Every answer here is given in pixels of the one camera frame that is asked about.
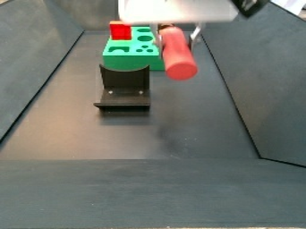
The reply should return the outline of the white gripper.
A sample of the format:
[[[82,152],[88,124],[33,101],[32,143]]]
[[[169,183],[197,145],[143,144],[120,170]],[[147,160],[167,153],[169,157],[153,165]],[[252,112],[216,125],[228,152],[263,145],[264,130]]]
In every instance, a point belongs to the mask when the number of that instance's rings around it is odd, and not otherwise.
[[[231,21],[237,10],[231,0],[119,0],[119,18],[127,23],[191,23]],[[188,35],[188,48],[200,41],[205,24],[197,23]],[[159,24],[152,25],[155,45],[163,53]]]

